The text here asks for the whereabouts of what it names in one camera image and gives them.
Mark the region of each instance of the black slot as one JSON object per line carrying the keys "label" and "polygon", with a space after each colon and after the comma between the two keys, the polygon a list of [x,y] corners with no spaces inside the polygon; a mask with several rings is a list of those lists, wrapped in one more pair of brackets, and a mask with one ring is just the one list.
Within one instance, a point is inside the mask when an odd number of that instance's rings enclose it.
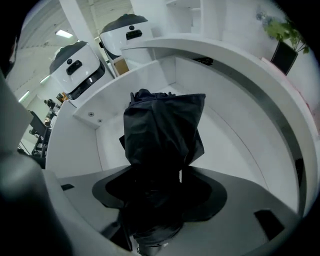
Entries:
{"label": "black slot", "polygon": [[142,36],[142,32],[140,29],[138,30],[134,30],[134,31],[130,31],[126,33],[126,39],[130,40],[130,39],[134,39],[134,38],[139,38]]}
{"label": "black slot", "polygon": [[71,185],[71,184],[64,184],[61,186],[62,190],[63,191],[66,191],[66,190],[70,190],[70,189],[73,189],[75,186]]}
{"label": "black slot", "polygon": [[259,210],[254,213],[269,241],[279,235],[285,227],[270,210]]}
{"label": "black slot", "polygon": [[214,62],[214,60],[212,58],[209,58],[209,57],[194,58],[193,60],[196,61],[196,62],[200,62],[202,64],[205,64],[207,66],[211,66],[212,63]]}
{"label": "black slot", "polygon": [[82,66],[82,62],[80,60],[76,60],[74,63],[72,63],[67,69],[66,73],[71,76],[78,68]]}
{"label": "black slot", "polygon": [[90,86],[92,86],[96,81],[98,81],[105,74],[105,66],[100,61],[99,68],[92,73],[86,80],[80,83],[72,92],[67,93],[69,100],[77,99],[83,92],[85,92]]}

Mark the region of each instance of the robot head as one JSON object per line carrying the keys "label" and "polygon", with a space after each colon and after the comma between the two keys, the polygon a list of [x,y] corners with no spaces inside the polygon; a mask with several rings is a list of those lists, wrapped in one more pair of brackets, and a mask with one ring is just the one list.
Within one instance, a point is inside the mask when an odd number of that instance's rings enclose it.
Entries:
{"label": "robot head", "polygon": [[135,14],[121,16],[106,25],[100,34],[105,52],[112,60],[121,56],[122,47],[152,37],[148,20]]}
{"label": "robot head", "polygon": [[105,66],[84,41],[61,48],[49,68],[50,75],[70,100],[77,99],[105,74],[105,70]]}

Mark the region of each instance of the potted plant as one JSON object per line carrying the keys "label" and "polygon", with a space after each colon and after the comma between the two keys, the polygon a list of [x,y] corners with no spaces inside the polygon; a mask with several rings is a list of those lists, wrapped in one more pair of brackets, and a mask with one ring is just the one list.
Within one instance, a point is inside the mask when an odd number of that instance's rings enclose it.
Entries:
{"label": "potted plant", "polygon": [[286,19],[285,22],[281,22],[274,17],[266,17],[266,20],[267,23],[263,27],[269,37],[279,42],[289,40],[296,53],[303,51],[304,54],[307,54],[309,52],[309,46],[292,21]]}

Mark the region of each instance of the black plant pot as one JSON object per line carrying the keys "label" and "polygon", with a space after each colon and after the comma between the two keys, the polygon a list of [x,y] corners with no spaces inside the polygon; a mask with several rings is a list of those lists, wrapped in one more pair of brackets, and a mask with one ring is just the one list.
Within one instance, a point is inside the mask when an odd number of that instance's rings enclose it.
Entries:
{"label": "black plant pot", "polygon": [[295,63],[297,56],[298,53],[294,49],[285,42],[280,41],[271,59],[271,63],[287,75],[292,65]]}

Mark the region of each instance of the ceiling light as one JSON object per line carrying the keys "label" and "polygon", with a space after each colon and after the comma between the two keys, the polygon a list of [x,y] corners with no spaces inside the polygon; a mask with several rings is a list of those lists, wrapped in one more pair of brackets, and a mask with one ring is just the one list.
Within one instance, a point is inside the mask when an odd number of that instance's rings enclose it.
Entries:
{"label": "ceiling light", "polygon": [[40,81],[40,84],[44,83],[49,77],[50,77],[50,75],[47,75],[44,79],[42,79],[42,80]]}
{"label": "ceiling light", "polygon": [[29,91],[27,91],[20,99],[19,102],[23,101],[29,94]]}
{"label": "ceiling light", "polygon": [[64,37],[64,38],[70,38],[70,37],[73,36],[72,34],[66,32],[66,31],[63,31],[63,30],[61,30],[61,29],[60,29],[59,31],[55,32],[55,34],[56,34],[57,36],[61,36],[61,37]]}

